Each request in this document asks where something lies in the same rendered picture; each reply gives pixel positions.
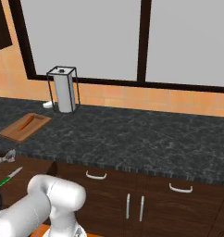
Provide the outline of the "orange carrot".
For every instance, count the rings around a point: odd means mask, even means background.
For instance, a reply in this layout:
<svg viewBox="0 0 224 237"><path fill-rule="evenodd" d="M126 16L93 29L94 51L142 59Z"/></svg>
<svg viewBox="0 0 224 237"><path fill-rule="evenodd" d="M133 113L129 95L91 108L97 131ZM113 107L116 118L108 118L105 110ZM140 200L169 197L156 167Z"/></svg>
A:
<svg viewBox="0 0 224 237"><path fill-rule="evenodd" d="M34 115L30 116L22 125L19 127L19 131L22 131L25 127L27 127L34 119Z"/></svg>

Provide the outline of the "wooden cutting board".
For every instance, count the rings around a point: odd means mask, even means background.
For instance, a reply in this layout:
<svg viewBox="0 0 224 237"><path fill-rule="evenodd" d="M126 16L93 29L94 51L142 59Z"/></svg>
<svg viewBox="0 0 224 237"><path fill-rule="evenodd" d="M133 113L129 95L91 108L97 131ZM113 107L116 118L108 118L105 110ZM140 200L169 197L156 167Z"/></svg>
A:
<svg viewBox="0 0 224 237"><path fill-rule="evenodd" d="M32 115L34 115L33 121L22 131L19 131L20 125L22 125ZM35 132L37 132L42 126L48 123L50 120L51 118L47 116L38 115L36 113L28 113L22 118L12 123L11 125L1 130L0 135L12 141L22 143Z"/></svg>

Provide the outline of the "white paper towel roll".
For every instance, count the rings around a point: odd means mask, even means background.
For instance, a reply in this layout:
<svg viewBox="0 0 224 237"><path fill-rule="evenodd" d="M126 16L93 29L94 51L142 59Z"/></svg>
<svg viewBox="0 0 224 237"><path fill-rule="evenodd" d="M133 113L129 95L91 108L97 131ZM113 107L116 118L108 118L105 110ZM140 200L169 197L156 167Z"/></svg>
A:
<svg viewBox="0 0 224 237"><path fill-rule="evenodd" d="M56 75L54 81L59 111L62 113L72 112L76 109L72 77Z"/></svg>

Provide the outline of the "dark wood drawer front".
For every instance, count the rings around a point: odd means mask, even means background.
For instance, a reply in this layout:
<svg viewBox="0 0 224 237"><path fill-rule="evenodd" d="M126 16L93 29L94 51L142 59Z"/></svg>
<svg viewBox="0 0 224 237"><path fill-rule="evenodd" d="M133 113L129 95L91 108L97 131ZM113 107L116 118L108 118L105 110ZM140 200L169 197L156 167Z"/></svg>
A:
<svg viewBox="0 0 224 237"><path fill-rule="evenodd" d="M107 174L106 179L102 181L89 179L85 175L87 170L94 176ZM61 162L57 162L57 176L65 180L75 181L82 186L91 184L107 189L119 188L132 191L144 191L147 180L147 177L143 174Z"/></svg>
<svg viewBox="0 0 224 237"><path fill-rule="evenodd" d="M180 189L189 189L192 186L193 192L173 192L168 187L170 183L173 187ZM198 181L184 181L180 179L149 176L147 178L147 189L149 191L153 191L154 193L178 196L182 199L190 199L192 201L221 204L224 199L224 186L207 184Z"/></svg>

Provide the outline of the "dark framed window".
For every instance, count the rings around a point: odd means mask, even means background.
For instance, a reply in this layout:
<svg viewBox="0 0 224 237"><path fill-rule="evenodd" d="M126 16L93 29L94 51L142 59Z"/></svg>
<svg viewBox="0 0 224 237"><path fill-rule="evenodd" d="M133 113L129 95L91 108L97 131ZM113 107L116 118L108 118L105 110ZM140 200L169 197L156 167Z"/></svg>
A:
<svg viewBox="0 0 224 237"><path fill-rule="evenodd" d="M36 73L20 0L7 0L7 1L9 3L16 35L18 37L19 48L24 68L27 74L27 79L35 81L53 81L54 79L52 76L47 77L46 74L38 75ZM152 8L152 0L142 0L141 2L142 22L140 23L140 30L139 30L138 66L135 81L78 78L78 82L89 83L89 84L101 84L101 85L116 85L116 86L143 87L143 88L224 94L224 87L163 83L163 82L147 82L145 80L145 73L147 72L146 64L147 64L147 53L148 53L148 40L149 40L149 27L150 27L149 21L151 18L151 8Z"/></svg>

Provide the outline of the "dark wood cupboard door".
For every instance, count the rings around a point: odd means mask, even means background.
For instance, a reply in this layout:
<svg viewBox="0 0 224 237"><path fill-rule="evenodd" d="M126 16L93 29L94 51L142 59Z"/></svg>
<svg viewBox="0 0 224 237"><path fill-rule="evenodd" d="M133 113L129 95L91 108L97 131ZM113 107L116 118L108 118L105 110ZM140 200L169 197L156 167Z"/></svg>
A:
<svg viewBox="0 0 224 237"><path fill-rule="evenodd" d="M141 237L208 237L220 205L184 193L145 193Z"/></svg>
<svg viewBox="0 0 224 237"><path fill-rule="evenodd" d="M133 237L132 202L134 191L86 185L86 201L76 212L87 233L103 237ZM127 194L131 194L130 217L126 219Z"/></svg>

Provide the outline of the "open dark wood drawer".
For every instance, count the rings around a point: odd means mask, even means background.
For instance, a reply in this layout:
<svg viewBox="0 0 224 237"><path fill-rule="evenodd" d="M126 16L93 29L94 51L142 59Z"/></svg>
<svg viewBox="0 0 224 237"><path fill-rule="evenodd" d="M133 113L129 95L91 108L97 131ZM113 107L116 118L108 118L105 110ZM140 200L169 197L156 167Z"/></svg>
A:
<svg viewBox="0 0 224 237"><path fill-rule="evenodd" d="M2 208L8 208L27 194L28 183L37 174L56 175L56 162L39 158L16 156L12 163L0 164L0 181L22 167L22 170L0 187Z"/></svg>

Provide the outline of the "silver metal peeler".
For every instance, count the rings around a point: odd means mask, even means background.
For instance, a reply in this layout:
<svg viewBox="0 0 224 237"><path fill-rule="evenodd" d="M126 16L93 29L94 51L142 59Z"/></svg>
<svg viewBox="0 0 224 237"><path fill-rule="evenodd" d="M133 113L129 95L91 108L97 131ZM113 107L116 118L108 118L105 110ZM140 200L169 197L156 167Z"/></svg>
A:
<svg viewBox="0 0 224 237"><path fill-rule="evenodd" d="M0 157L0 164L4 162L8 162L8 163L14 162L15 156L16 156L15 150L8 151L3 157Z"/></svg>

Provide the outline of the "green handled knife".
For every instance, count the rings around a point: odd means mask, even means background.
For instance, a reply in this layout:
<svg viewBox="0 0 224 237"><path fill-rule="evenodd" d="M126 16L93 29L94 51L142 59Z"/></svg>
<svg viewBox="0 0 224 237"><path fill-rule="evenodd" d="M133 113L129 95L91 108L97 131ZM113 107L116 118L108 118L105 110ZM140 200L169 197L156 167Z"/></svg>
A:
<svg viewBox="0 0 224 237"><path fill-rule="evenodd" d="M6 178L2 179L0 181L0 187L3 186L5 183L7 183L9 180L11 180L14 176L16 176L22 169L23 167L17 168L15 171L9 174Z"/></svg>

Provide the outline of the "dark wood wall cupboard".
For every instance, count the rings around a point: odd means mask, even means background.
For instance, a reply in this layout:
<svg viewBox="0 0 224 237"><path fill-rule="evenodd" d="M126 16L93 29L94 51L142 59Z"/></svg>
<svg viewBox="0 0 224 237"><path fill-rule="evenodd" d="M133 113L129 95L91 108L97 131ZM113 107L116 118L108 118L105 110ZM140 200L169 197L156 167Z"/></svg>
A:
<svg viewBox="0 0 224 237"><path fill-rule="evenodd" d="M6 23L6 16L0 0L0 50L12 45L10 33Z"/></svg>

